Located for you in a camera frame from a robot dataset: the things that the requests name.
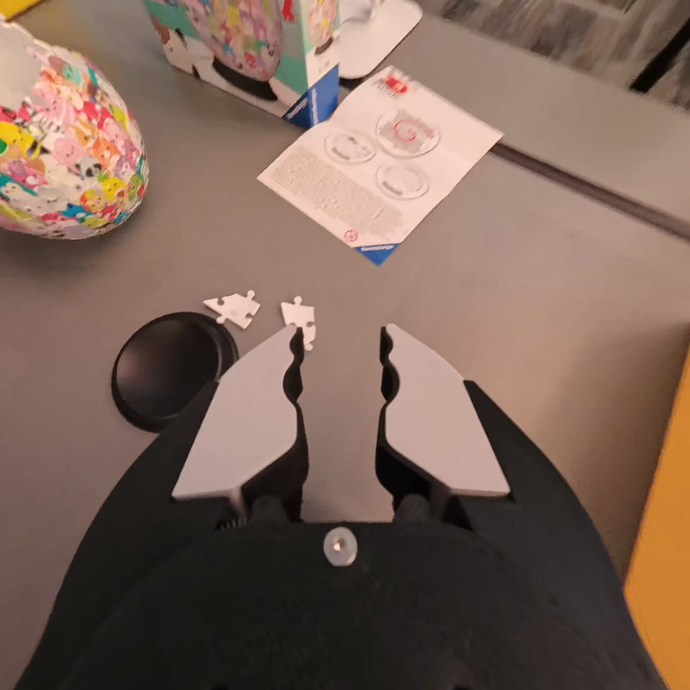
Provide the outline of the black round ball stand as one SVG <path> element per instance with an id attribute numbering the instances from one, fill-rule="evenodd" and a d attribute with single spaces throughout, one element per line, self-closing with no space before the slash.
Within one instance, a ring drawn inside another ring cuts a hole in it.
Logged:
<path id="1" fill-rule="evenodd" d="M 169 313 L 144 324 L 120 349 L 110 375 L 112 398 L 134 427 L 159 433 L 238 358 L 235 339 L 211 317 Z"/>

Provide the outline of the colourful puzzle box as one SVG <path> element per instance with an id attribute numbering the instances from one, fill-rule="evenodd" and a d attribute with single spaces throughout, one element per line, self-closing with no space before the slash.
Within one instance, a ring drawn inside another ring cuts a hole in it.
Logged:
<path id="1" fill-rule="evenodd" d="M 340 100 L 339 1 L 144 1 L 168 62 L 300 128 Z"/>

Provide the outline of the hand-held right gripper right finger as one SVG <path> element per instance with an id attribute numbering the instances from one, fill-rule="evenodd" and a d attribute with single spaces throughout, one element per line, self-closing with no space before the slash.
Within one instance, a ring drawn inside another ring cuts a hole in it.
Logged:
<path id="1" fill-rule="evenodd" d="M 455 500 L 503 500 L 511 488 L 466 380 L 429 346 L 390 323 L 381 330 L 381 391 L 375 473 L 395 513 L 409 496 L 439 519 Z"/>

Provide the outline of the colourful puzzle ball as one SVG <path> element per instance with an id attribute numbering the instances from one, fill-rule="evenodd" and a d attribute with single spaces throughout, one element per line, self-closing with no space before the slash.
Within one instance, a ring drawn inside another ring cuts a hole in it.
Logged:
<path id="1" fill-rule="evenodd" d="M 141 130 L 82 54 L 1 21 L 1 228 L 47 239 L 103 235 L 140 207 Z"/>

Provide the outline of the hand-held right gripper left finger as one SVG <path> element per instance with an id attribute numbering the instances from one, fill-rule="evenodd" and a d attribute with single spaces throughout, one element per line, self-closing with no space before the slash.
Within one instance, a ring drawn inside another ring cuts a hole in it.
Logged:
<path id="1" fill-rule="evenodd" d="M 223 498 L 245 522 L 260 497 L 299 517 L 308 475 L 302 330 L 285 326 L 220 378 L 171 496 Z"/>

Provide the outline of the white folded instruction leaflet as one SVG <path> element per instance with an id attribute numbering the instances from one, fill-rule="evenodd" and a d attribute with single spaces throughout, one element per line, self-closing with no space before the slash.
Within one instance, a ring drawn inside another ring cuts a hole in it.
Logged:
<path id="1" fill-rule="evenodd" d="M 390 65 L 257 180 L 381 266 L 503 136 Z"/>

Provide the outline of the white puzzle piece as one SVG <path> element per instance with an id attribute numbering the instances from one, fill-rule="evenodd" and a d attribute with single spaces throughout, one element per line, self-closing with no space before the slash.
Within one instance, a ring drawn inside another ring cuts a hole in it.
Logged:
<path id="1" fill-rule="evenodd" d="M 243 330 L 251 324 L 260 308 L 260 303 L 255 300 L 254 290 L 249 290 L 245 295 L 235 293 L 222 298 L 205 299 L 202 304 L 215 314 L 215 322 L 220 326 L 230 322 Z"/>
<path id="2" fill-rule="evenodd" d="M 291 302 L 281 302 L 280 308 L 285 325 L 300 328 L 305 351 L 312 351 L 316 336 L 315 308 L 306 305 L 300 295 L 295 296 Z"/>

